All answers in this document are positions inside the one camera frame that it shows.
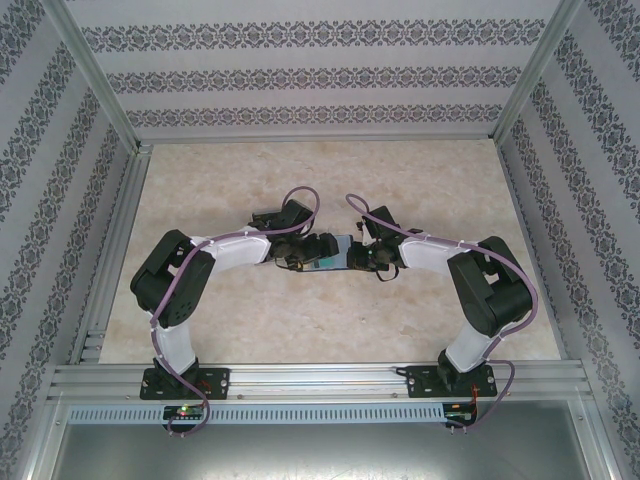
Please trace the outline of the aluminium frame post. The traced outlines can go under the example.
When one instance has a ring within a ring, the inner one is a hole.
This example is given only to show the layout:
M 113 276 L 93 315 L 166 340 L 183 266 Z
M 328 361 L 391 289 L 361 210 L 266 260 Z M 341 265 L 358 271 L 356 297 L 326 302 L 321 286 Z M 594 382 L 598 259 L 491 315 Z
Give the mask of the aluminium frame post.
M 153 146 L 136 134 L 125 110 L 65 0 L 40 0 L 46 15 L 73 56 L 100 106 L 130 153 L 151 156 Z
M 596 402 L 578 397 L 570 410 L 589 479 L 623 480 Z
M 569 28 L 583 0 L 560 0 L 549 19 L 540 40 L 530 56 L 513 92 L 510 94 L 496 126 L 491 134 L 494 144 L 499 147 L 508 136 L 529 95 L 541 78 L 565 31 Z
M 25 443 L 13 480 L 52 480 L 63 443 L 69 407 L 61 399 L 47 399 L 35 429 Z

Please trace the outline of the grey metal sheet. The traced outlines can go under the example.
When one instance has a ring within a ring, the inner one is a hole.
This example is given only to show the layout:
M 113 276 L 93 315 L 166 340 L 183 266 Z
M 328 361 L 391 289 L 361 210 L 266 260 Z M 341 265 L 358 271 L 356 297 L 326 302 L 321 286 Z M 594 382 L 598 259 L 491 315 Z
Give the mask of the grey metal sheet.
M 575 440 L 492 424 L 70 426 L 54 480 L 590 480 Z

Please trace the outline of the wide aluminium mounting rail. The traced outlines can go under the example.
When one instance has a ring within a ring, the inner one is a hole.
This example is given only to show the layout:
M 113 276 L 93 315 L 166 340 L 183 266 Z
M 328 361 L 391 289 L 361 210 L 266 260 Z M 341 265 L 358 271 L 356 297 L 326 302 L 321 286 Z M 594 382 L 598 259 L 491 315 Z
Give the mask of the wide aluminium mounting rail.
M 576 400 L 593 391 L 581 362 L 516 361 L 507 401 Z M 381 403 L 409 398 L 407 380 L 390 363 L 228 364 L 229 403 Z M 55 368 L 45 400 L 120 404 L 140 400 L 144 364 Z

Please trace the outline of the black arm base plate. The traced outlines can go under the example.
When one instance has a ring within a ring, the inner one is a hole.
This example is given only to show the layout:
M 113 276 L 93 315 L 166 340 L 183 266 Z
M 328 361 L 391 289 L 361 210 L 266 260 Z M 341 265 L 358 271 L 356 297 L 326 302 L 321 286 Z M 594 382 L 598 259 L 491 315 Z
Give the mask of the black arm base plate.
M 405 377 L 410 398 L 471 397 L 473 392 L 479 397 L 498 395 L 493 369 L 487 364 L 467 373 L 441 373 L 441 368 L 433 365 L 397 368 L 396 373 Z
M 194 365 L 182 378 L 202 392 L 208 400 L 226 400 L 230 370 Z M 161 366 L 144 371 L 139 397 L 142 400 L 197 400 L 199 396 Z

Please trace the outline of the aluminium frame rail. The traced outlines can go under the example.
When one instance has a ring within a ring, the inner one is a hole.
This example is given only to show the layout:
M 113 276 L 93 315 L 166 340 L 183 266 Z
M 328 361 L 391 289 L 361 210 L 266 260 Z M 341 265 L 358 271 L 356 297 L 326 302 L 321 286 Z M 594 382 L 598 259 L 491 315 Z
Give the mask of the aluminium frame rail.
M 293 134 L 293 135 L 227 135 L 200 137 L 142 137 L 140 145 L 164 144 L 236 144 L 236 143 L 309 143 L 309 142 L 406 142 L 406 141 L 475 141 L 492 140 L 488 134 L 453 133 L 453 134 Z
M 540 268 L 538 251 L 535 241 L 531 236 L 530 222 L 527 217 L 527 213 L 524 208 L 523 197 L 519 193 L 518 187 L 514 181 L 513 172 L 505 159 L 505 156 L 500 147 L 496 148 L 496 153 L 500 166 L 502 168 L 505 182 L 509 190 L 511 200 L 513 202 L 515 215 L 517 217 L 519 227 L 523 236 L 523 242 L 526 247 L 526 261 L 522 262 L 523 268 L 530 276 L 532 283 L 537 291 L 538 296 L 538 309 L 535 319 L 521 331 L 522 334 L 533 333 L 534 329 L 538 329 L 544 332 L 544 334 L 550 338 L 555 353 L 561 360 L 568 360 L 570 358 L 566 346 L 564 344 L 561 332 L 556 322 L 555 305 L 553 297 L 549 296 L 547 284 L 545 281 L 544 270 Z
M 142 144 L 124 173 L 68 364 L 100 358 L 152 152 Z

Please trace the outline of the small controller circuit board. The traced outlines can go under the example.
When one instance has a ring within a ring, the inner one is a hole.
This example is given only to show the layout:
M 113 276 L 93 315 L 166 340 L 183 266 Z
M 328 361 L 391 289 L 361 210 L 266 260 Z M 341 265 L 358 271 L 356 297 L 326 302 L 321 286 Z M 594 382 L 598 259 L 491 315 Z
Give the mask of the small controller circuit board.
M 469 426 L 477 419 L 477 404 L 471 403 L 445 403 L 443 405 L 444 416 L 452 425 Z
M 199 422 L 205 417 L 206 409 L 202 405 L 177 405 L 165 406 L 163 410 L 163 420 Z

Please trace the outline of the navy blue card holder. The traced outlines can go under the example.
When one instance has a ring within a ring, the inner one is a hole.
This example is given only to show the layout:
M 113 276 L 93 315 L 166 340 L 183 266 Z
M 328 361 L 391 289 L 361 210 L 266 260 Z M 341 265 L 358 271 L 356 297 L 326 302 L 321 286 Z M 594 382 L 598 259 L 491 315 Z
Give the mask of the navy blue card holder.
M 311 272 L 330 272 L 330 271 L 344 271 L 344 270 L 352 270 L 349 268 L 349 260 L 352 258 L 348 255 L 348 250 L 352 242 L 354 242 L 354 238 L 352 235 L 334 235 L 338 238 L 338 243 L 340 247 L 340 252 L 338 254 L 323 254 L 321 258 L 334 256 L 336 258 L 336 267 L 332 270 L 315 270 L 312 268 L 312 263 L 304 262 L 302 265 L 302 271 L 307 273 Z

